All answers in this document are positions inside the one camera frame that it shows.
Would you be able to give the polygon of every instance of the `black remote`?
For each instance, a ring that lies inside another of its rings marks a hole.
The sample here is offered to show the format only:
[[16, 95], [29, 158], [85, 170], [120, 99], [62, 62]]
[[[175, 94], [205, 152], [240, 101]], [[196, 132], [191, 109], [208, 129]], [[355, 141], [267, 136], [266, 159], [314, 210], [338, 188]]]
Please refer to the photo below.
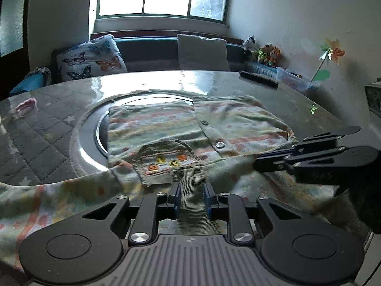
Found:
[[247, 78], [249, 80], [253, 80], [253, 81], [256, 81], [258, 83], [270, 86], [272, 88], [278, 88], [278, 82], [277, 81], [271, 80], [269, 78], [264, 78], [264, 77], [260, 76], [259, 74], [250, 73], [250, 72], [246, 72], [246, 71], [240, 71], [239, 75], [244, 77], [244, 78]]

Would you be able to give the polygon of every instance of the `cable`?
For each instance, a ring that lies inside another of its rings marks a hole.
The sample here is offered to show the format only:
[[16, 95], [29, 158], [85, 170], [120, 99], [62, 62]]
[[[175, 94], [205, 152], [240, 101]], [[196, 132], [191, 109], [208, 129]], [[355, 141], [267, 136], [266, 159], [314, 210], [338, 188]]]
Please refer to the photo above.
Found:
[[381, 265], [381, 260], [378, 262], [378, 265], [375, 267], [372, 274], [368, 277], [368, 279], [365, 281], [365, 283], [363, 283], [362, 286], [365, 286], [370, 281], [370, 279], [373, 277], [373, 275], [375, 275], [375, 273], [377, 272], [377, 269], [380, 267], [380, 265]]

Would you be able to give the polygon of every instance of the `window sill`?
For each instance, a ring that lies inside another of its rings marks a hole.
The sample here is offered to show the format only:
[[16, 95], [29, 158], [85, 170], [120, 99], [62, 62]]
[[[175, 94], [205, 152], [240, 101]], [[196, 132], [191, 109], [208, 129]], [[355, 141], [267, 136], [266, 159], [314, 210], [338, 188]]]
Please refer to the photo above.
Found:
[[93, 33], [120, 30], [178, 30], [226, 36], [229, 27], [216, 22], [181, 17], [129, 16], [96, 19]]

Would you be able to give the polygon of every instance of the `plastic storage box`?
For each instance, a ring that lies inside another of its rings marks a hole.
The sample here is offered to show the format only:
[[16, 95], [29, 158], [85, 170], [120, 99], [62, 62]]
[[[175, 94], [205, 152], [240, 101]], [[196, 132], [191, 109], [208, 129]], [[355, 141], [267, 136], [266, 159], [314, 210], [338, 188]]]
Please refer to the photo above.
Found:
[[311, 79], [297, 77], [277, 66], [277, 81], [304, 94], [310, 85]]

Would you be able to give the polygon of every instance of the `butterfly cushion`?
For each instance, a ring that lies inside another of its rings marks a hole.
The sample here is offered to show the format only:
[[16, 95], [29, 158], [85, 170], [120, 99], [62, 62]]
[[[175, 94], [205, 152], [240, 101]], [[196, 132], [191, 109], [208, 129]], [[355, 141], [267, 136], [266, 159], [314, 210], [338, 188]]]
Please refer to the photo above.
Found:
[[63, 82], [127, 72], [111, 34], [65, 50], [57, 55], [57, 65]]

